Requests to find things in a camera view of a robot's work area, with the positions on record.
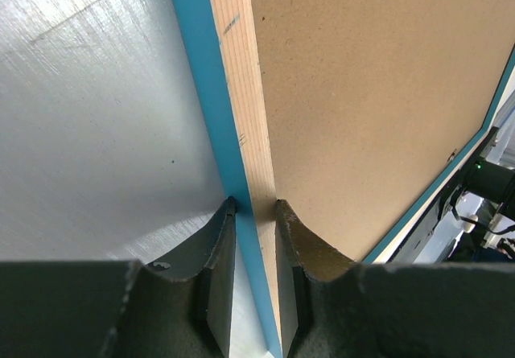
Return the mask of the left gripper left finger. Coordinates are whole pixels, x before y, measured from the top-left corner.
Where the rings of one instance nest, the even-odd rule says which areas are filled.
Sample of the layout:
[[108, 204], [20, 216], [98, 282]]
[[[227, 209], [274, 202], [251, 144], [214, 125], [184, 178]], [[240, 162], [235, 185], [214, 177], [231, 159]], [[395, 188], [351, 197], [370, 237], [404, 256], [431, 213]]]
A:
[[4, 261], [4, 357], [226, 357], [236, 202], [153, 262]]

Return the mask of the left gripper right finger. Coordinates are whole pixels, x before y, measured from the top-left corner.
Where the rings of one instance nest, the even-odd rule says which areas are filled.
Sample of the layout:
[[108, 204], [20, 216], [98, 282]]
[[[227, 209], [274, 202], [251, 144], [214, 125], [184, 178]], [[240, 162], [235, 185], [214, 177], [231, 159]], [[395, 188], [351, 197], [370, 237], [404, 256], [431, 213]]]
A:
[[513, 265], [361, 264], [275, 215], [284, 356], [513, 356]]

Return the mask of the blue picture frame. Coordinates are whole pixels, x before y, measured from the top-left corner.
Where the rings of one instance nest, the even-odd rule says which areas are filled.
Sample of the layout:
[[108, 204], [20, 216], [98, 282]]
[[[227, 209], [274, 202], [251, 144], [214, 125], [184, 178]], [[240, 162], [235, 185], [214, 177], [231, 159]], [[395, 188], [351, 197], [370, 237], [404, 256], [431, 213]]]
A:
[[[172, 0], [225, 193], [240, 205], [238, 240], [267, 347], [282, 355], [275, 246], [278, 197], [252, 0]], [[505, 102], [511, 52], [481, 127], [362, 259], [384, 262], [478, 147]]]

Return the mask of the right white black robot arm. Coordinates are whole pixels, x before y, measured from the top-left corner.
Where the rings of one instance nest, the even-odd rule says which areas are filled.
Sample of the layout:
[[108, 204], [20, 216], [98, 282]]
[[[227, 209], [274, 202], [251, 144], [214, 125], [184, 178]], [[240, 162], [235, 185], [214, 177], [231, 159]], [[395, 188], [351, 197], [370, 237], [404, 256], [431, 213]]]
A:
[[505, 237], [514, 231], [513, 225], [495, 232], [486, 221], [465, 216], [458, 209], [461, 197], [472, 194], [493, 204], [496, 213], [514, 219], [514, 171], [487, 160], [497, 132], [496, 127], [489, 130], [486, 138], [442, 189], [438, 217], [450, 212], [459, 223], [472, 227], [471, 232], [462, 231], [444, 258], [445, 261], [514, 261], [514, 240]]

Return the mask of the brown frame backing board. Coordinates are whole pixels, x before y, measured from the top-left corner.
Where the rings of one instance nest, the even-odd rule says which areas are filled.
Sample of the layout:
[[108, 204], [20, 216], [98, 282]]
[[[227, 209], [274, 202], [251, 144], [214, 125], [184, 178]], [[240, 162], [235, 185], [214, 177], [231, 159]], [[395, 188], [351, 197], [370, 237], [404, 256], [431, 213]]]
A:
[[278, 197], [364, 258], [481, 127], [514, 0], [252, 0]]

